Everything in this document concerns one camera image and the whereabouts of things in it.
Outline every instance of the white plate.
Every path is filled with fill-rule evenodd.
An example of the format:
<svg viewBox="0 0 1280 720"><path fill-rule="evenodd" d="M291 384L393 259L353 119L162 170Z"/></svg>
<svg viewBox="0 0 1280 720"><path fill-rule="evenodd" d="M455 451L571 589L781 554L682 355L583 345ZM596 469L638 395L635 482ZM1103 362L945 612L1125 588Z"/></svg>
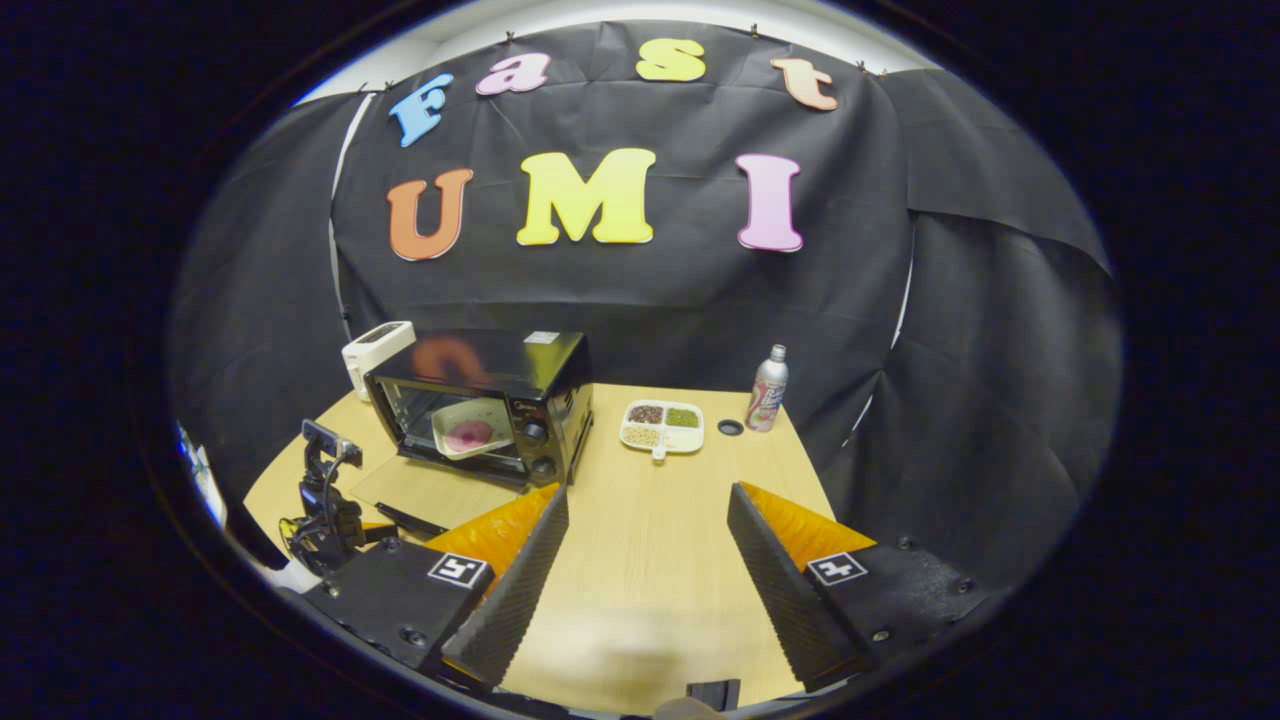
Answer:
<svg viewBox="0 0 1280 720"><path fill-rule="evenodd" d="M660 423L634 423L627 420L631 416L631 410L637 405L654 405L662 407L662 421ZM698 415L696 428L680 428L668 425L667 411L669 410L690 410L694 415ZM658 443L654 446L637 445L634 442L627 442L623 437L627 428L649 428L657 430ZM618 427L618 439L622 445L627 447L634 447L636 450L649 450L653 454L655 461L660 461L667 457L667 452L696 452L703 446L703 430L707 428L707 420L703 418L703 411L696 405L689 405L686 402L664 402L660 400L636 400L622 413L622 425Z"/></svg>
<svg viewBox="0 0 1280 720"><path fill-rule="evenodd" d="M489 442L480 447L463 450L461 452L449 448L445 436L454 427L467 420L480 420L493 428ZM511 419L507 418L507 405L493 397L477 397L466 400L457 405L442 407L431 415L431 433L435 436L435 448L449 460L462 460L472 455L483 455L490 450L506 447L513 442L511 437Z"/></svg>

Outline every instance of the wooden table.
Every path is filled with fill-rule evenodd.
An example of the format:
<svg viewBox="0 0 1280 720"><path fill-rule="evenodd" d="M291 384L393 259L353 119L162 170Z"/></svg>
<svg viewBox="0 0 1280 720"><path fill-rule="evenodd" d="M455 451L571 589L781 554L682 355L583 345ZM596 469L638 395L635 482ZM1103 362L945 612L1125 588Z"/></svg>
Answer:
<svg viewBox="0 0 1280 720"><path fill-rule="evenodd" d="M648 452L618 441L634 400L689 402L707 421L703 448ZM746 480L832 518L818 475L785 410L771 433L724 436L749 393L595 386L595 427L568 491L570 528L511 664L504 689L582 710L650 715L687 683L741 680L739 705L803 689L791 675L726 515ZM387 502L445 528L516 497L462 473L399 457L372 406L355 392L317 421L360 445L364 469L344 466L338 488L387 521ZM301 514L301 437L262 473L246 505L280 544L276 524Z"/></svg>

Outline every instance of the oven window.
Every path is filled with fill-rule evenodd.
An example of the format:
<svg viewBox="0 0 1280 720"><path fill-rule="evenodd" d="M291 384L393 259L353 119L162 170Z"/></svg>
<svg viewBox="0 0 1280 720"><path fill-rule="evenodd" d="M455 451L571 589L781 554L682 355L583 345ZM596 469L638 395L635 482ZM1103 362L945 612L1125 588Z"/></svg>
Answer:
<svg viewBox="0 0 1280 720"><path fill-rule="evenodd" d="M500 400L466 397L381 383L404 432L404 443L430 448L451 460L484 457L524 471L507 407ZM440 447L436 437L443 442Z"/></svg>

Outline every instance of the black backdrop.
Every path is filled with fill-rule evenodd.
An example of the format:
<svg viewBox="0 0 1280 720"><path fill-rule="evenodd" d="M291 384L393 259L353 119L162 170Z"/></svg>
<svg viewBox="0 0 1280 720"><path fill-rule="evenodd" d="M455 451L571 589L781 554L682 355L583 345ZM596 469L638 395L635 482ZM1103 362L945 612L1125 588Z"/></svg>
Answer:
<svg viewBox="0 0 1280 720"><path fill-rule="evenodd" d="M705 76L639 78L639 46L654 37L699 42ZM494 63L536 51L552 56L541 87L471 90ZM840 108L800 105L769 65L780 56L831 74ZM402 147L390 108L442 72L454 79L440 122ZM837 518L881 539L915 536L986 582L1025 578L1088 495L1121 373L1107 259L1061 172L955 76L869 76L704 24L541 32L374 92L330 206L360 100L302 105L250 149L179 279L175 414L207 443L230 498L300 418L348 389L330 213L353 337L390 319L581 329L602 382L733 391L771 345L786 345L785 405ZM521 160L566 152L589 176L618 147L657 154L644 193L652 242L516 243L529 201ZM744 152L799 163L800 251L736 242ZM456 168L475 173L457 243L404 261L389 247L387 192ZM438 197L420 200L420 232L439 224Z"/></svg>
<svg viewBox="0 0 1280 720"><path fill-rule="evenodd" d="M260 128L430 12L385 8L371 20L366 5L316 1L15 9L9 87L64 102L9 118L10 137L31 138L12 147L6 169L22 178L10 187L60 190L18 208L15 227L31 228L32 242L14 243L6 265L15 337L42 343L19 343L8 375L29 418L29 433L10 429L38 441L37 456L26 454L31 482L9 486L19 493L10 503L23 503L6 525L17 541L6 543L18 570L10 612L40 619L17 623L6 643L14 707L68 717L443 712L379 700L375 678L357 685L351 667L300 655L215 582L236 564L215 562L211 530L193 536L198 552L187 546L155 492L200 529L157 382L178 238ZM1257 72L1268 26L1221 5L888 8L858 9L991 90L1079 183L1128 299L1128 382L1103 482L1053 560L973 647L865 698L860 712L1267 716L1274 623L1260 569L1274 523L1262 521L1261 488L1275 446L1262 442L1274 424L1261 421L1254 370L1274 365L1258 300L1275 265L1258 182L1267 126L1254 104L1268 87ZM92 242L45 242L50 233ZM104 413L96 451L49 452L47 428L82 429L68 419L86 407Z"/></svg>

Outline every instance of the toaster oven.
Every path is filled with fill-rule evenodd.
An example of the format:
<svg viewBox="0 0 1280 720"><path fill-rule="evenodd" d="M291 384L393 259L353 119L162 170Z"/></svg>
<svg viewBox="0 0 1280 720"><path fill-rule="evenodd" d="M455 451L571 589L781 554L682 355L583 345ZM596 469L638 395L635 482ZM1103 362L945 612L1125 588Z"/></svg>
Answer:
<svg viewBox="0 0 1280 720"><path fill-rule="evenodd" d="M582 333L431 331L364 380L399 455L515 487L572 484L595 420Z"/></svg>

